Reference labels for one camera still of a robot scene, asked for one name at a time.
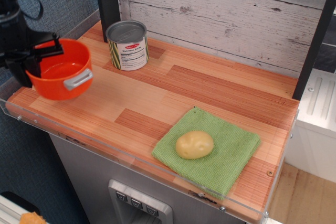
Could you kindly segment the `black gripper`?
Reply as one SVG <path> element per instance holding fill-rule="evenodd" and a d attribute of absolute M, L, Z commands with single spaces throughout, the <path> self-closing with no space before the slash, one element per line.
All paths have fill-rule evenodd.
<path fill-rule="evenodd" d="M 1 67 L 9 69 L 22 86 L 32 87 L 29 74 L 41 77 L 43 58 L 63 53 L 56 33 L 34 31 L 24 19 L 1 24 Z"/>

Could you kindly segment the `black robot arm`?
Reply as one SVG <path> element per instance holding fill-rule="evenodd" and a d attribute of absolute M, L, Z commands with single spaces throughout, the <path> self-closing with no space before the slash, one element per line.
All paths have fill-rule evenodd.
<path fill-rule="evenodd" d="M 25 18 L 39 20 L 44 9 L 31 17 L 25 14 L 18 0 L 1 0 L 1 67 L 10 70 L 25 87 L 32 87 L 28 73 L 41 77 L 40 62 L 47 57 L 64 53 L 56 33 L 35 31 L 28 27 Z"/>

